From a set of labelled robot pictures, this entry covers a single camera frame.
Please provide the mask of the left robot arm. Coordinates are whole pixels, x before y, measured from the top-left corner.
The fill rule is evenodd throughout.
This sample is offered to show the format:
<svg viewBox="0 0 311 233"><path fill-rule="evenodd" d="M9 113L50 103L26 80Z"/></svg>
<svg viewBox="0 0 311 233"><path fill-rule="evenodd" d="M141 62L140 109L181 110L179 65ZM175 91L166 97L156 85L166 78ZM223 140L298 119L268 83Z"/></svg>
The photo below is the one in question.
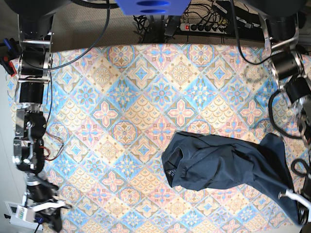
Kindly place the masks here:
<svg viewBox="0 0 311 233"><path fill-rule="evenodd" d="M286 94L290 106L296 109L299 136L307 149L311 148L311 81L304 71L303 59L296 50L298 43L298 12L304 0L248 0L246 4L257 11L263 31L265 49L270 53L272 73L277 91L268 102L269 119L274 129L287 136L273 119L272 103L277 94ZM278 182L265 185L262 193L273 199L295 223L304 225L311 220L311 168L303 159L286 164L283 141L267 134L257 149L279 175Z"/></svg>

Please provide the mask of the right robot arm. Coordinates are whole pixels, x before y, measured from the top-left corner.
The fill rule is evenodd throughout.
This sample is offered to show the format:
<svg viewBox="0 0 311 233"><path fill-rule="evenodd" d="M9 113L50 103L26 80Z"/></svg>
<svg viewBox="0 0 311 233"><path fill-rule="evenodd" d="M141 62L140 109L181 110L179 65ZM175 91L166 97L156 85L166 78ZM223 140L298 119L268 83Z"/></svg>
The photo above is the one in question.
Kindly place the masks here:
<svg viewBox="0 0 311 233"><path fill-rule="evenodd" d="M55 232L62 230L63 200L57 199L58 186L44 172L48 149L44 145L47 120L41 111L44 87L52 82L52 24L56 11L66 0L8 0L18 17L18 40L5 39L8 55L0 59L6 71L17 76L13 163L23 172L26 191L16 217L25 222L46 223Z"/></svg>

